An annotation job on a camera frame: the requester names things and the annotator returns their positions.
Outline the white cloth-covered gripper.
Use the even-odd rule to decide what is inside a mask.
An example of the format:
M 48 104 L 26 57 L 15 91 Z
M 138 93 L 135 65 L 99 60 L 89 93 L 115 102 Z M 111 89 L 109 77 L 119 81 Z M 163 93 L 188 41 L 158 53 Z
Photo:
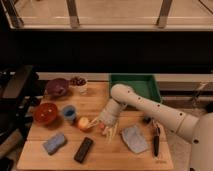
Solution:
M 92 121 L 90 121 L 87 124 L 86 129 L 89 130 L 90 128 L 97 126 L 98 124 L 101 131 L 105 129 L 105 125 L 108 127 L 113 127 L 117 123 L 120 113 L 126 107 L 127 107 L 126 104 L 119 103 L 115 101 L 114 99 L 110 99 L 108 103 L 106 104 L 106 106 L 103 108 L 99 117 L 96 117 Z

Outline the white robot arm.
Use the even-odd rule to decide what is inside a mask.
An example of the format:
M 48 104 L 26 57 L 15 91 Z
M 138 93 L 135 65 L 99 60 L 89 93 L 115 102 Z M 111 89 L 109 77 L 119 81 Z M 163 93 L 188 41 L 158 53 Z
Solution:
M 112 138 L 120 113 L 127 106 L 132 106 L 191 144 L 188 171 L 213 171 L 213 112 L 196 117 L 144 98 L 125 84 L 113 85 L 110 96 L 88 128 L 103 123 L 104 131 Z

